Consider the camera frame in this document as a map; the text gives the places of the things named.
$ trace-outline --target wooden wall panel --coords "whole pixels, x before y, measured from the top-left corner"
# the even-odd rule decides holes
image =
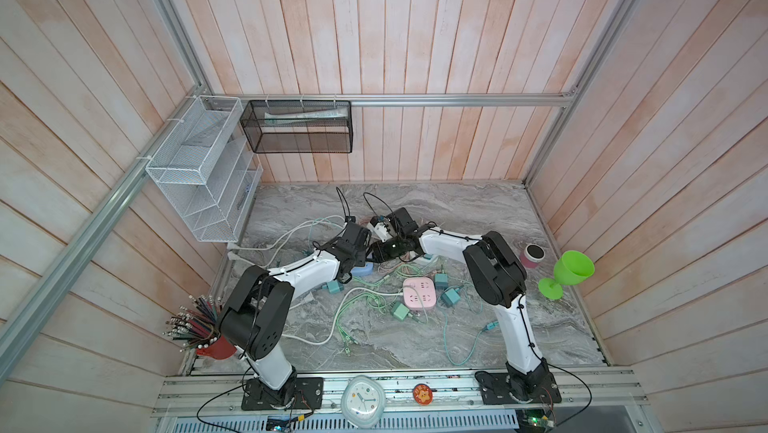
[[[173,1],[216,92],[280,94],[568,91],[618,0]],[[263,162],[277,182],[520,179],[555,112],[355,109],[351,154]]]
[[[642,0],[532,184],[666,431],[768,421],[767,5]]]
[[[151,408],[6,381],[0,389],[4,427],[19,433],[103,431],[135,433],[150,427]]]
[[[0,4],[5,323],[194,82],[152,0]],[[165,322],[221,256],[147,186],[0,388],[4,426],[145,429],[181,360]]]

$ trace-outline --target white cable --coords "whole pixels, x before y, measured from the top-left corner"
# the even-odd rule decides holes
[[[375,293],[375,294],[377,294],[379,296],[400,296],[400,295],[402,295],[402,290],[398,291],[398,293],[379,293],[379,292],[373,291],[372,289],[363,288],[362,286],[357,286],[355,288],[352,288],[350,291],[348,291],[346,293],[346,295],[344,295],[344,298],[341,300],[341,303],[339,304],[339,308],[336,310],[336,314],[333,315],[333,323],[331,323],[331,332],[328,334],[328,338],[326,338],[325,340],[323,340],[321,342],[311,342],[310,340],[307,340],[307,339],[304,339],[304,338],[300,338],[300,337],[294,336],[294,335],[286,335],[285,333],[283,333],[283,338],[291,338],[291,339],[299,340],[302,343],[307,343],[308,345],[315,345],[315,346],[321,346],[321,345],[324,345],[325,343],[331,341],[331,338],[333,338],[333,332],[336,330],[336,320],[339,318],[339,313],[341,312],[341,307],[344,305],[344,302],[346,301],[347,297],[352,292],[358,291],[358,290],[362,290],[362,291],[369,292],[369,293]]]
[[[326,216],[325,218],[318,218],[318,219],[309,219],[309,220],[301,223],[298,227],[295,227],[293,229],[289,229],[288,231],[283,233],[283,236],[280,236],[277,239],[277,241],[275,241],[271,245],[266,246],[264,248],[244,248],[244,247],[241,247],[241,246],[232,245],[231,243],[229,245],[227,245],[227,248],[230,249],[230,250],[231,249],[239,249],[239,250],[243,250],[243,251],[267,251],[267,250],[270,250],[270,249],[274,248],[277,243],[280,243],[280,240],[285,238],[283,240],[283,243],[280,246],[277,247],[277,250],[275,250],[275,254],[272,255],[272,258],[270,258],[270,261],[268,261],[264,265],[259,265],[261,268],[267,268],[269,265],[272,264],[273,261],[275,261],[275,258],[280,253],[280,250],[283,248],[283,246],[286,245],[286,243],[288,243],[288,240],[290,240],[290,237],[293,236],[293,233],[295,233],[296,231],[298,231],[298,230],[300,230],[302,228],[311,228],[311,227],[314,227],[317,224],[333,225],[334,227],[339,227],[339,228],[343,228],[344,227],[342,225],[339,225],[339,224],[336,224],[336,223],[332,223],[330,221],[323,221],[323,220],[328,219],[328,218],[341,218],[341,219],[343,219],[343,217],[339,216],[339,215],[331,215],[331,216]]]
[[[344,217],[340,216],[340,215],[331,215],[331,216],[326,216],[325,218],[318,218],[318,219],[308,219],[305,222],[302,222],[298,227],[295,227],[293,229],[289,229],[288,231],[283,233],[283,236],[280,236],[274,243],[272,243],[271,245],[266,246],[264,248],[245,248],[243,246],[237,246],[237,245],[227,246],[227,248],[228,249],[241,249],[243,251],[266,251],[268,249],[274,248],[275,245],[277,243],[280,243],[280,240],[283,239],[286,235],[288,235],[288,238],[290,238],[290,236],[293,235],[293,233],[295,231],[297,231],[299,229],[302,229],[302,228],[305,228],[305,227],[311,227],[312,225],[316,225],[318,223],[323,223],[323,224],[326,224],[326,225],[333,225],[335,227],[340,227],[340,228],[344,227],[343,225],[339,225],[337,223],[331,223],[330,221],[323,221],[324,219],[329,219],[329,218],[341,218],[341,219],[344,219]]]

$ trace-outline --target marble floor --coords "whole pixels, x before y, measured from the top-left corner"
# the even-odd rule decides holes
[[[268,246],[285,231],[307,219],[342,215],[335,186],[260,186],[241,246]],[[507,239],[518,255],[528,243],[542,246],[546,252],[544,261],[535,270],[528,270],[526,281],[528,314],[539,348],[555,365],[602,364],[603,356],[571,292],[567,291],[562,299],[552,302],[544,298],[536,287],[540,278],[552,275],[555,258],[522,186],[509,181],[356,183],[340,186],[349,201],[352,215],[357,216],[360,223],[367,222],[372,215],[362,197],[362,193],[367,191],[383,198],[392,208],[408,208],[419,224],[434,221],[447,230],[467,234],[484,234],[494,229]],[[379,214],[388,211],[376,200],[372,200],[371,205]],[[314,226],[311,239],[322,243],[338,231],[336,227]],[[309,233],[309,229],[297,231],[270,266],[285,265],[306,256],[306,251],[311,248],[307,239]],[[274,249],[266,252],[241,251],[240,255],[264,265],[274,255]],[[234,263],[225,294],[231,292],[246,266],[240,261]],[[451,276],[451,285],[469,280],[465,265],[442,258],[433,260],[422,274],[429,275],[437,269],[445,269]],[[374,269],[371,276],[363,279],[373,282],[383,275]],[[353,281],[346,288],[361,285]],[[377,289],[396,292],[401,287],[402,278],[392,274]],[[285,333],[311,341],[325,339],[343,295],[344,292],[332,295],[325,289],[312,292],[312,301],[290,311]],[[359,301],[352,304],[340,320],[343,328],[359,343],[350,344],[349,354],[344,351],[338,333],[323,346],[307,345],[294,339],[281,341],[286,357],[300,371],[454,369],[458,366],[448,360],[444,345],[446,321],[448,352],[455,363],[462,363],[472,349],[475,335],[495,320],[493,311],[487,305],[481,310],[481,305],[474,288],[468,286],[462,290],[462,300],[454,308],[438,306],[427,311],[426,315],[424,312],[415,313],[416,318],[400,322],[391,314],[380,313],[366,306],[365,301]],[[474,353],[461,368],[502,368],[505,361],[502,335],[495,329],[479,335]],[[243,370],[244,365],[235,359],[198,359],[194,373]]]

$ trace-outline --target red badge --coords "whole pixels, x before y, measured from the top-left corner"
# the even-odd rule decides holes
[[[432,389],[424,383],[419,383],[413,389],[413,399],[420,405],[429,405],[432,403]]]

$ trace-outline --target clock face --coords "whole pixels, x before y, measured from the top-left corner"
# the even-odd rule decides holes
[[[346,407],[351,415],[360,420],[373,417],[382,406],[379,390],[367,381],[354,381],[348,387]]]

